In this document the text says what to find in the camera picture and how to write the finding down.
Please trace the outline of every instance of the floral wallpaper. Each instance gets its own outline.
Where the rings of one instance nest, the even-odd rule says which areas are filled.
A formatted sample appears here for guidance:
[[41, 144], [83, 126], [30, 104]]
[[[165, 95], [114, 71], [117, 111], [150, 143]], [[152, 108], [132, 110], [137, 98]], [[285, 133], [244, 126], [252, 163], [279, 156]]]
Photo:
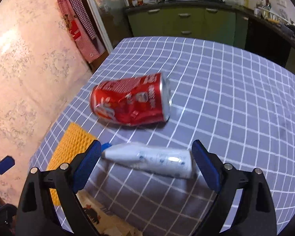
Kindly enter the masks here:
[[17, 205], [29, 159], [60, 112], [91, 77], [56, 0], [0, 3], [0, 196]]

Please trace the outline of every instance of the white tube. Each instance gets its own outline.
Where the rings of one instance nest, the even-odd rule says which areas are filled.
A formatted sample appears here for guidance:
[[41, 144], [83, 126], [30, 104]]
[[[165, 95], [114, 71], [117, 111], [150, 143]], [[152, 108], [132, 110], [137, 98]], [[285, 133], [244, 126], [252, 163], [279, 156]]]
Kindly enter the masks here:
[[193, 161], [188, 150], [125, 143], [105, 149], [102, 157], [148, 173], [176, 178], [193, 177]]

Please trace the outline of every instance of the silver handle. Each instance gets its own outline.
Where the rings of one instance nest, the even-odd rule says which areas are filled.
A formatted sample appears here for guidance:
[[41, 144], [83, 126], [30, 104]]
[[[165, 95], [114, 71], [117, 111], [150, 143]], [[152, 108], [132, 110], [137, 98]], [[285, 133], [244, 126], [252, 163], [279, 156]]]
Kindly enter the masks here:
[[219, 11], [218, 9], [209, 9], [209, 8], [206, 8], [205, 10], [210, 13], [217, 13]]
[[182, 34], [191, 34], [191, 31], [181, 31]]
[[155, 9], [155, 10], [149, 10], [147, 11], [148, 13], [155, 13], [155, 12], [159, 12], [161, 9]]
[[180, 13], [178, 14], [178, 16], [181, 18], [187, 18], [187, 17], [190, 17], [191, 15], [189, 13]]

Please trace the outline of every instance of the red soda can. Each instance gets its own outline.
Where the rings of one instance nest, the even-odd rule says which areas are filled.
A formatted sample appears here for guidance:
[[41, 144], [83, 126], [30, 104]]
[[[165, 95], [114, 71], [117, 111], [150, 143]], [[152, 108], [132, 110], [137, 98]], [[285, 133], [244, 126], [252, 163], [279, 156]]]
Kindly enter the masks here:
[[128, 126], [165, 122], [170, 105], [169, 80], [162, 73], [105, 81], [90, 94], [95, 115]]

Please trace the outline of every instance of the checkered tablecloth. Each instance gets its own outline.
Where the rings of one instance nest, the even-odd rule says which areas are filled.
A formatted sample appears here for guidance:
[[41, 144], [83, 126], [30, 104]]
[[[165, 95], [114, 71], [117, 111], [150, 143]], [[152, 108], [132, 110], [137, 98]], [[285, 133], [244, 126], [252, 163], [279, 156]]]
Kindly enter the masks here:
[[[171, 117], [130, 128], [99, 120], [89, 94], [103, 80], [163, 72], [172, 92]], [[100, 142], [141, 142], [188, 149], [199, 139], [223, 162], [265, 173], [281, 231], [295, 213], [295, 75], [260, 56], [220, 43], [174, 37], [124, 39], [62, 112], [32, 157], [45, 170], [70, 122]], [[150, 175], [100, 160], [85, 189], [106, 208], [148, 236], [190, 235], [215, 194], [203, 177]], [[230, 227], [236, 194], [223, 227]], [[61, 208], [57, 213], [69, 226]]]

